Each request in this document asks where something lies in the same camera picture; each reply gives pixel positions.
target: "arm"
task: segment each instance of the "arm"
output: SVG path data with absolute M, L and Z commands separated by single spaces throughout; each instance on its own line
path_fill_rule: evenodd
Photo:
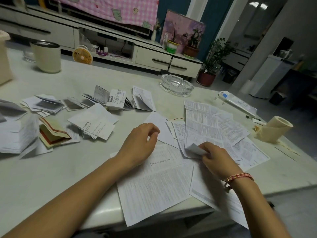
M 115 157 L 45 204 L 3 238 L 70 237 L 105 192 L 121 176 L 149 157 L 159 132 L 152 123 L 134 128 Z
M 243 173 L 225 149 L 209 142 L 199 147 L 211 154 L 211 158 L 203 156 L 203 163 L 219 179 L 226 180 L 232 175 Z M 238 178 L 230 185 L 242 204 L 252 237 L 291 238 L 254 181 Z

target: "person's left hand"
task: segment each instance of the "person's left hand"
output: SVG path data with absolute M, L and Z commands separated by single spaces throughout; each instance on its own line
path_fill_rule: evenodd
M 132 169 L 142 164 L 152 154 L 160 130 L 152 123 L 144 123 L 132 129 L 116 157 Z

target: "yellow fan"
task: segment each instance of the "yellow fan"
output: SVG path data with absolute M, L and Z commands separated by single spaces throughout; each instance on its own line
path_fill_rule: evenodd
M 93 62 L 93 56 L 85 45 L 78 45 L 73 51 L 73 59 L 76 62 L 85 64 L 91 64 Z

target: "braided bracelet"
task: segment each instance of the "braided bracelet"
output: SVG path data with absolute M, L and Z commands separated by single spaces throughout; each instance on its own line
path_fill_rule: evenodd
M 236 180 L 242 177 L 248 177 L 254 181 L 254 178 L 249 173 L 236 174 L 236 175 L 228 177 L 227 180 L 225 180 L 224 188 L 229 192 L 229 190 L 231 190 L 232 187 L 230 185 L 229 186 L 226 186 L 226 185 L 232 182 L 233 180 Z

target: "tabletop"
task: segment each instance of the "tabletop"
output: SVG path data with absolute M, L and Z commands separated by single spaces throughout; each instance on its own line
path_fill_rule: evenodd
M 249 138 L 271 159 L 249 170 L 264 195 L 306 188 L 317 184 L 317 164 L 298 147 L 283 138 L 301 156 L 293 160 L 274 148 L 273 144 L 255 139 L 254 123 L 246 114 L 217 97 L 218 92 L 194 88 L 188 98 L 173 96 L 159 86 L 159 79 L 120 72 L 73 61 L 62 60 L 62 71 L 57 74 L 41 72 L 35 64 L 22 59 L 22 52 L 8 49 L 10 67 L 15 79 L 0 86 L 0 98 L 19 103 L 36 94 L 52 94 L 57 99 L 68 96 L 81 98 L 82 93 L 93 94 L 95 85 L 107 90 L 126 90 L 131 98 L 132 85 L 152 92 L 157 112 L 167 119 L 185 117 L 184 100 L 208 103 L 233 114 L 234 120 L 244 125 Z M 60 111 L 55 118 L 66 121 L 80 111 Z M 0 236 L 5 234 L 35 210 L 86 176 L 117 152 L 130 131 L 142 124 L 150 114 L 131 110 L 113 113 L 119 119 L 107 141 L 82 140 L 80 143 L 57 147 L 53 152 L 19 160 L 0 155 Z M 189 198 L 162 213 L 193 211 L 207 206 Z M 114 185 L 93 210 L 82 228 L 111 226 L 124 221 L 117 188 Z

